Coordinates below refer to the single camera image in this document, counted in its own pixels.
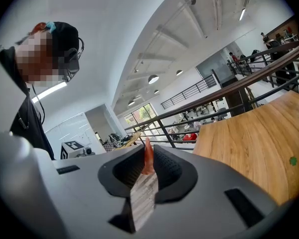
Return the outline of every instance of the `black jacket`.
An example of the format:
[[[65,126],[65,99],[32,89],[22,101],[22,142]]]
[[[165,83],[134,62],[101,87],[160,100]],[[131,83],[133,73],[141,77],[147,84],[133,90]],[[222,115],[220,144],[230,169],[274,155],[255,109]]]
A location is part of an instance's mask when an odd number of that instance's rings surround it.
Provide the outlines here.
[[[13,120],[11,131],[15,135],[26,138],[34,148],[40,148],[46,150],[51,159],[54,160],[52,148],[49,144],[48,139],[45,136],[40,120],[37,117],[34,104],[29,96],[28,88],[23,81],[15,63],[15,49],[11,47],[8,50],[2,50],[0,52],[0,62],[5,68],[6,72],[10,75],[12,80],[17,86],[25,93],[26,98],[19,109],[19,115],[17,114]],[[24,129],[19,118],[23,120],[24,124],[27,125],[29,122],[29,128]]]

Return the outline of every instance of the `black cap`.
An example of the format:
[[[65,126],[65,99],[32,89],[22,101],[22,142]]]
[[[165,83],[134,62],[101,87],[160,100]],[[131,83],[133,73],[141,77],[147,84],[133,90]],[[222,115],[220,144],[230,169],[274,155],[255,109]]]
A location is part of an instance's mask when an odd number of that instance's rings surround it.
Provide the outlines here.
[[[64,56],[64,52],[71,48],[79,50],[78,30],[68,23],[54,22],[56,29],[52,32],[53,53]]]

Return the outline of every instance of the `green sticker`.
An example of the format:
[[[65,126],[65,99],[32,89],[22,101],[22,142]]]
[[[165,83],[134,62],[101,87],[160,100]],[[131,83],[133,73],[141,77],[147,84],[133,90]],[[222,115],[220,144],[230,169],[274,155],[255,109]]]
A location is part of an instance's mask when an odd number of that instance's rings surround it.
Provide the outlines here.
[[[296,157],[291,157],[289,162],[290,162],[290,165],[296,165],[297,164],[297,158]]]

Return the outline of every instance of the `black slot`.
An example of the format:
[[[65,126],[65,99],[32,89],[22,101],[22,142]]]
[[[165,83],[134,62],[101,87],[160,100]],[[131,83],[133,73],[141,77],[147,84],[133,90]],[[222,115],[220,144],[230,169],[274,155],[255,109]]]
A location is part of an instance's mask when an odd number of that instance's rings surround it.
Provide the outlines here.
[[[264,215],[239,189],[226,190],[225,195],[249,228],[264,218]]]
[[[64,174],[64,173],[69,173],[69,172],[73,172],[76,170],[79,170],[80,167],[76,166],[76,165],[70,165],[70,166],[66,166],[66,167],[62,167],[62,168],[58,168],[56,171],[59,174]]]

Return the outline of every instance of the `gray device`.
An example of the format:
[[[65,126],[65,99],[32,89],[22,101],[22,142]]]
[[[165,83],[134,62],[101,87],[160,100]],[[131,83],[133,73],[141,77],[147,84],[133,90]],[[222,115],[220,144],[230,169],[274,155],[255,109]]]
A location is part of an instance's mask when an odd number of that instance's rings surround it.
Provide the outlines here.
[[[156,145],[155,209],[128,231],[120,224],[143,166],[143,146],[51,161],[24,138],[0,133],[0,197],[42,238],[258,238],[288,207],[221,162]]]

